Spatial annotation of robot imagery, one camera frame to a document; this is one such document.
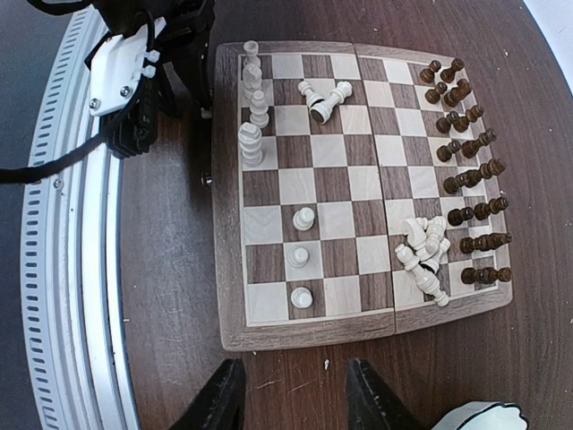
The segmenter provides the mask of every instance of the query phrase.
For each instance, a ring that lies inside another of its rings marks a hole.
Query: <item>wooden chessboard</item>
[[[260,43],[269,126],[264,160],[243,166],[237,130],[248,120],[241,70],[242,44],[218,47],[213,109],[213,212],[221,338],[228,350],[301,348],[367,340],[413,331],[507,305],[511,282],[465,285],[465,267],[510,266],[509,247],[466,255],[462,237],[506,232],[503,212],[485,221],[448,225],[452,246],[437,275],[450,296],[444,308],[417,288],[394,248],[406,242],[404,218],[446,216],[500,195],[494,177],[455,195],[443,180],[492,157],[457,154],[440,162],[436,150],[451,138],[464,142],[484,131],[482,119],[464,133],[436,130],[450,110],[429,104],[429,85],[419,72],[433,59],[451,58],[390,47],[325,42]],[[465,77],[466,70],[457,79]],[[353,95],[319,125],[296,88],[302,79],[328,97],[338,81]],[[476,103],[470,94],[456,108]],[[502,142],[495,142],[493,147]],[[311,230],[292,225],[294,213],[311,207]],[[310,261],[286,263],[303,245]],[[291,291],[311,290],[314,303],[297,309]]]

